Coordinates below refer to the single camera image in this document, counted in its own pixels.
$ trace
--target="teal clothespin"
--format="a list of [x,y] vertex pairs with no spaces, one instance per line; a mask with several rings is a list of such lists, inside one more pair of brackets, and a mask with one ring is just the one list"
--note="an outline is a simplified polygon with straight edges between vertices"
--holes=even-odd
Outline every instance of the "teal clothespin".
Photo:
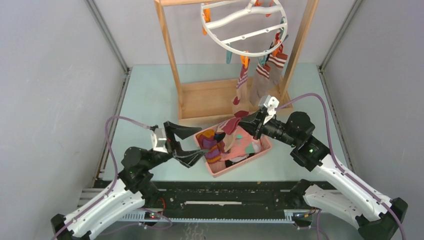
[[231,63],[231,56],[233,55],[233,53],[232,52],[230,52],[230,51],[226,51],[226,64],[230,64]]
[[265,62],[267,61],[267,56],[259,56],[257,59],[259,60],[259,64],[263,67],[265,65]]

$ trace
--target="wooden base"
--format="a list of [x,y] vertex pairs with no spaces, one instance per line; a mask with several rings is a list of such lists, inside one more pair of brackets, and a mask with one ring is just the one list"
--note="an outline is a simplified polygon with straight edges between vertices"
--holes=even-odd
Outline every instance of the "wooden base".
[[[233,114],[233,99],[236,96],[237,78],[203,81],[181,84],[184,105],[178,105],[178,122],[183,126],[198,126],[203,124],[217,124],[230,119]],[[252,78],[247,82],[248,92],[252,86]],[[278,98],[279,86],[268,91],[267,94]],[[290,101],[288,93],[279,99],[280,106]],[[257,106],[249,103],[249,111],[255,112]],[[293,106],[280,109],[278,116],[287,116],[293,112]]]

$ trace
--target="wooden stand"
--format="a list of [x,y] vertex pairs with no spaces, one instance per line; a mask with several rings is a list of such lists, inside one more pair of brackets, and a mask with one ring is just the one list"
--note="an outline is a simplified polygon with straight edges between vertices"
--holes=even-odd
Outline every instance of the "wooden stand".
[[[178,120],[182,125],[191,126],[200,124],[216,124],[233,117],[232,100],[236,96],[237,78],[181,84],[171,44],[170,33],[168,32],[164,7],[221,1],[228,0],[154,0],[157,17],[159,18],[163,40],[165,42],[166,52],[169,57],[169,64],[171,66],[178,94]],[[298,59],[306,36],[308,35],[309,27],[311,26],[318,3],[319,0],[307,1],[302,21],[300,22],[300,27],[294,41],[293,49],[288,59],[288,63],[286,64],[284,76],[281,77],[279,84],[268,92],[271,96],[278,98],[280,105],[290,101],[287,89],[295,71],[296,64],[298,63]],[[249,79],[247,83],[248,89],[250,89],[251,85],[252,79]],[[215,96],[214,100],[204,101],[205,96],[207,95]],[[258,109],[257,106],[252,106],[250,103],[248,105],[249,111],[251,112]],[[291,112],[293,112],[293,106],[290,104],[286,108],[279,110],[278,115],[288,115]]]

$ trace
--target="light blue tabletop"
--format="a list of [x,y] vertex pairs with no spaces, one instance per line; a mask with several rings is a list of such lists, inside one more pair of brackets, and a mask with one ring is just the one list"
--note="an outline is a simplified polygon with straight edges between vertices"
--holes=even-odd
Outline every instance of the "light blue tabletop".
[[[240,70],[239,64],[178,65],[181,83],[237,78]],[[250,66],[250,76],[253,75],[254,70],[255,68]],[[315,64],[297,64],[288,93],[291,99],[306,93],[316,93],[326,99]],[[315,124],[313,135],[328,146],[324,112],[319,100],[315,97],[306,97],[293,103],[293,107],[295,111],[306,112],[310,116],[312,123]],[[150,126],[157,124],[161,127],[166,121],[178,124],[177,90],[171,67],[169,65],[134,66],[120,115]],[[287,117],[280,117],[279,120],[285,122]],[[331,114],[329,117],[334,153],[342,163],[346,164]],[[118,161],[118,172],[123,169],[121,160],[127,148],[133,146],[152,148],[150,133],[147,129],[119,120],[112,143],[112,149]],[[170,159],[150,172],[154,174],[153,180],[156,181],[298,181],[300,179],[324,181],[320,176],[310,173],[295,163],[290,156],[292,151],[290,146],[273,139],[271,141],[273,148],[265,156],[216,178],[209,174],[204,158],[191,168],[186,168],[177,160]],[[185,139],[181,144],[184,150],[197,148],[192,137]],[[112,180],[113,177],[112,158],[109,156],[103,180]]]

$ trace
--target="white wall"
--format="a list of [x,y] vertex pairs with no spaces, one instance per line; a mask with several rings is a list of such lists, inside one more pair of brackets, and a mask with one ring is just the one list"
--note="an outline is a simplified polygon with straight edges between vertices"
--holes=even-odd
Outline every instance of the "white wall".
[[422,0],[364,1],[325,70],[352,161],[376,189],[409,204],[411,240],[423,239],[422,9]]
[[51,239],[92,180],[124,73],[82,0],[3,0],[0,33],[0,238]]
[[[263,0],[268,6],[271,0]],[[295,42],[307,0],[280,0],[287,14],[289,39],[284,42],[284,52],[289,54]],[[321,0],[306,39],[299,62],[321,64],[354,0]],[[130,66],[169,64],[154,0],[97,0],[102,15],[113,34],[119,49]],[[242,9],[247,1],[211,10],[212,20]],[[177,64],[224,64],[226,50],[209,36],[202,34],[200,5],[165,7],[169,34]],[[269,18],[251,15],[214,29],[221,38],[239,36],[280,23],[277,14]],[[275,34],[259,35],[239,41],[236,47],[243,51],[268,49]],[[240,57],[233,56],[233,63]]]

